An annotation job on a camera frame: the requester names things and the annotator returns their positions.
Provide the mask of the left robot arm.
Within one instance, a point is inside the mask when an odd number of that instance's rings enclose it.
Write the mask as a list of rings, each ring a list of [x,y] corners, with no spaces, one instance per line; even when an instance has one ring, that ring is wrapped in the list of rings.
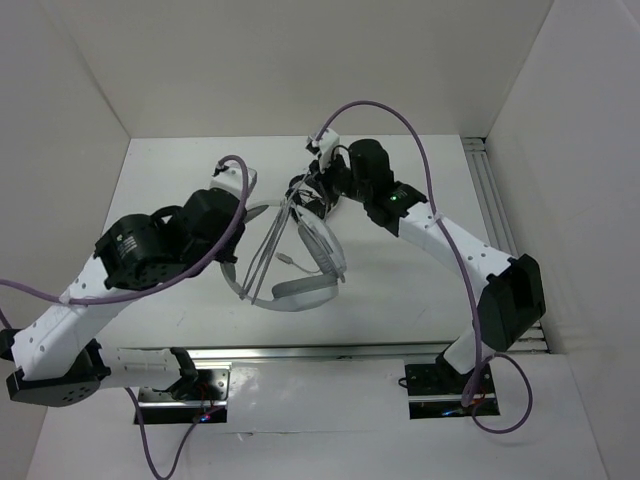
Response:
[[[200,189],[183,206],[116,221],[53,306],[25,329],[2,330],[1,357],[15,365],[6,379],[10,399],[66,407],[106,388],[145,387],[174,399],[193,394],[201,379],[185,349],[111,348],[96,337],[161,286],[195,277],[213,261],[234,261],[246,201],[244,194]]]

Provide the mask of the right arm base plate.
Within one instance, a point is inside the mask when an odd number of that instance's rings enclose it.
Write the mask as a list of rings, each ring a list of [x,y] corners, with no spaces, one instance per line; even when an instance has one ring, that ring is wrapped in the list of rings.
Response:
[[[411,420],[470,417],[475,406],[478,416],[500,414],[489,366],[481,371],[480,387],[469,407],[462,405],[461,398],[471,374],[461,376],[435,363],[406,364],[404,369],[398,384],[407,392]]]

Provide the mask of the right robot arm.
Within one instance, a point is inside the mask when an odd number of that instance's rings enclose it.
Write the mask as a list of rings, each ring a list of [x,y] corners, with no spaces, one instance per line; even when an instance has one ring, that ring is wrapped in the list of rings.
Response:
[[[439,212],[414,187],[395,179],[389,155],[373,139],[352,143],[345,156],[340,139],[326,132],[306,145],[311,170],[323,189],[363,205],[368,218],[458,274],[472,302],[472,323],[441,355],[436,379],[460,391],[471,371],[506,352],[546,312],[538,262],[497,250]]]

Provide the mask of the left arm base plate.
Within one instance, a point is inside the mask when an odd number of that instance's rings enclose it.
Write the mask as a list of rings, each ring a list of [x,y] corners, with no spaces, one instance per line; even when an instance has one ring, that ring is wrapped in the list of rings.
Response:
[[[189,393],[174,399],[169,393],[140,388],[137,400],[145,424],[223,424],[227,422],[230,365],[218,364],[199,371]]]

